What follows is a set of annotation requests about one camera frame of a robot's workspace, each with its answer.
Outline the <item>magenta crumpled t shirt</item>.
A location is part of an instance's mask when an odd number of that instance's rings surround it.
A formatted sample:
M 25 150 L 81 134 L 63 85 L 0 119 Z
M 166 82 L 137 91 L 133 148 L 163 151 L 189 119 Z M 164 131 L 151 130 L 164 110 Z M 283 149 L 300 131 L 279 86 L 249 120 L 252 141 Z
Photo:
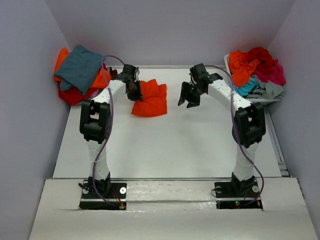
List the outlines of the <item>magenta crumpled t shirt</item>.
M 277 61 L 272 66 L 271 73 L 262 73 L 257 69 L 253 73 L 257 75 L 263 83 L 272 82 L 281 86 L 287 83 L 284 76 L 284 69 Z

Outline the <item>red folded t shirt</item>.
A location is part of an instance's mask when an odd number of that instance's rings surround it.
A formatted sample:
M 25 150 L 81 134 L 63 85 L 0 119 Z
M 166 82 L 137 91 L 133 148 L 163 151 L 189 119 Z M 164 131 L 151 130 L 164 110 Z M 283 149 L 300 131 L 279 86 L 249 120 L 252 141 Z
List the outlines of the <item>red folded t shirt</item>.
M 85 94 L 81 94 L 76 87 L 72 87 L 65 91 L 58 89 L 58 96 L 71 106 L 76 106 L 82 100 L 87 100 L 96 90 L 98 89 L 91 87 Z

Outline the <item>cyan crumpled t shirt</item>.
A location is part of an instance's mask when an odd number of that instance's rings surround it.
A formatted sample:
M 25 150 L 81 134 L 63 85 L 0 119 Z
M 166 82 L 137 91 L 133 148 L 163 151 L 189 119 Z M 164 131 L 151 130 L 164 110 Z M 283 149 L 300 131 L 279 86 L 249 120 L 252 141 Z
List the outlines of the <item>cyan crumpled t shirt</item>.
M 242 86 L 234 86 L 235 92 L 242 97 L 246 97 L 250 92 L 258 88 L 258 84 L 254 77 L 250 77 L 249 81 Z

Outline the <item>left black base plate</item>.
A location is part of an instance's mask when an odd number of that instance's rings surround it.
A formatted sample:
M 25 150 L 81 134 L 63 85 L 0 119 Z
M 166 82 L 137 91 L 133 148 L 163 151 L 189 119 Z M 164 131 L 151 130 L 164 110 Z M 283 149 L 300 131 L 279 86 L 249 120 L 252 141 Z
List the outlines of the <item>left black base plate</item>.
M 127 209 L 127 183 L 111 182 L 108 193 L 97 194 L 95 189 L 84 180 L 78 183 L 81 188 L 79 208 L 81 210 L 125 211 Z

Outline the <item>grey crumpled t shirt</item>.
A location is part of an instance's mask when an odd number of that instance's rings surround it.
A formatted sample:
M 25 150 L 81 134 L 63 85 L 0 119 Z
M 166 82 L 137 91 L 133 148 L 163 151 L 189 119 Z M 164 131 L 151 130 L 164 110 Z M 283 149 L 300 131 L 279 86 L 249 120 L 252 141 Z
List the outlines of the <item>grey crumpled t shirt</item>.
M 273 101 L 281 100 L 284 97 L 285 91 L 281 85 L 269 80 L 267 82 L 262 82 L 256 74 L 253 74 L 252 77 L 255 80 L 257 87 L 249 93 L 248 98 Z

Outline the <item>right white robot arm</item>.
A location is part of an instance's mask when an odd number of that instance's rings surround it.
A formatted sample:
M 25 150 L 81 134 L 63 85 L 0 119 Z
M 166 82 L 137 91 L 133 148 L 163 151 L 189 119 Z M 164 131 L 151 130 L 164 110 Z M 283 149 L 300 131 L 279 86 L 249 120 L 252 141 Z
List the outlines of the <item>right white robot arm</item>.
M 237 145 L 235 167 L 230 181 L 215 183 L 216 197 L 243 198 L 250 191 L 259 195 L 260 187 L 254 173 L 259 171 L 255 164 L 258 144 L 266 134 L 263 105 L 240 96 L 231 80 L 209 73 L 203 63 L 192 66 L 189 75 L 190 80 L 181 84 L 179 106 L 186 103 L 187 108 L 198 107 L 201 96 L 206 94 L 228 108 L 231 114 L 231 133 Z

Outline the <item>red crumpled t shirt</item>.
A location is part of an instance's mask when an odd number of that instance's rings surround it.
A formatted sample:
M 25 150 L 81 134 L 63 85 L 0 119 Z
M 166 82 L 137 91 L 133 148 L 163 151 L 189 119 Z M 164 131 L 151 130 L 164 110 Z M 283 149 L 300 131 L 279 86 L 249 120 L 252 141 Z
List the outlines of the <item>red crumpled t shirt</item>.
M 255 47 L 248 52 L 248 60 L 258 60 L 256 70 L 263 74 L 270 74 L 273 71 L 273 66 L 276 60 L 270 55 L 269 51 L 263 47 Z

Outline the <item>pink folded t shirt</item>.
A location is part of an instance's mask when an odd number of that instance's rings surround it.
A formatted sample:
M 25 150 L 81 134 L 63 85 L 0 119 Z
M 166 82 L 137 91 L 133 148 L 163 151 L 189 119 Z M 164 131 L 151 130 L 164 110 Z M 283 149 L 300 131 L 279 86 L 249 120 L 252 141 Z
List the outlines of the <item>pink folded t shirt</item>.
M 98 94 L 99 94 L 100 90 L 97 89 L 95 90 L 91 95 L 90 95 L 90 98 L 95 98 Z

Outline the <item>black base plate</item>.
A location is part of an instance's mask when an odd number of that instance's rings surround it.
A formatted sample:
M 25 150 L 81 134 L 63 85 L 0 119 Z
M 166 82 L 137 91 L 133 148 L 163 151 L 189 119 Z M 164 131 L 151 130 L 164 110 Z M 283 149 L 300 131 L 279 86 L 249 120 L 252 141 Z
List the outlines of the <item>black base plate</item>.
M 216 199 L 218 210 L 263 209 L 257 182 L 239 192 L 232 190 L 231 182 L 215 182 L 210 194 Z
M 97 194 L 95 189 L 84 180 L 78 183 L 81 188 L 79 208 L 81 210 L 125 211 L 127 209 L 127 183 L 111 182 L 108 193 Z

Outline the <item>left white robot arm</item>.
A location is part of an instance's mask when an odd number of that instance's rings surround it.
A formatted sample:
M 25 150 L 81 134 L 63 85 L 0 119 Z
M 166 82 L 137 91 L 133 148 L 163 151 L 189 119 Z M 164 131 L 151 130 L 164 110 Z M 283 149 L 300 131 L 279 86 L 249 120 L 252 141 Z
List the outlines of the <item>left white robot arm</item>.
M 114 103 L 117 97 L 124 94 L 130 101 L 143 97 L 139 74 L 137 66 L 124 64 L 122 72 L 107 81 L 106 89 L 81 104 L 79 131 L 86 141 L 90 160 L 87 185 L 82 187 L 101 199 L 106 198 L 111 191 L 106 145 L 113 129 Z

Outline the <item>white laundry basket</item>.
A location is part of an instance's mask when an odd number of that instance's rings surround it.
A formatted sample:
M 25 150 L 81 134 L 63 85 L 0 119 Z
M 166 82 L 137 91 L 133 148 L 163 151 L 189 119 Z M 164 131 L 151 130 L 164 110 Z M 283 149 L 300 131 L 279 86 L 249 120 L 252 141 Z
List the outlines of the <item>white laundry basket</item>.
M 225 64 L 225 69 L 226 71 L 231 74 L 231 71 L 230 71 L 230 68 L 229 68 L 229 54 L 226 54 L 224 56 L 224 64 Z M 278 102 L 280 101 L 281 99 L 279 98 L 274 98 L 274 99 L 268 99 L 268 98 L 265 98 L 265 97 L 260 97 L 260 98 L 252 98 L 252 97 L 246 97 L 247 100 L 251 101 L 252 103 L 256 103 L 256 102 L 259 102 L 261 103 L 262 105 L 268 105 L 272 102 Z

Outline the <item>dark maroon t shirt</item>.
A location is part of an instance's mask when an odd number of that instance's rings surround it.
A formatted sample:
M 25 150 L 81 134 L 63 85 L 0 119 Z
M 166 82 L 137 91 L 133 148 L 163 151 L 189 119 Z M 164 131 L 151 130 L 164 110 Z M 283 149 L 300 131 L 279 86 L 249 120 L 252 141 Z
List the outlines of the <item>dark maroon t shirt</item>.
M 112 67 L 107 67 L 107 71 L 112 78 L 118 75 L 118 71 L 116 69 L 113 69 Z

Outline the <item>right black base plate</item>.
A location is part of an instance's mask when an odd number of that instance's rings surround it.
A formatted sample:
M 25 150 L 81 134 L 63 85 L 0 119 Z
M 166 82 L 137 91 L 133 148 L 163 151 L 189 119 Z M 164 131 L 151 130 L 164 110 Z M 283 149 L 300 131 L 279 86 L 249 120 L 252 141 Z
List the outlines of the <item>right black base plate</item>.
M 263 209 L 257 182 L 239 192 L 232 190 L 231 182 L 215 182 L 210 194 L 216 199 L 218 210 Z

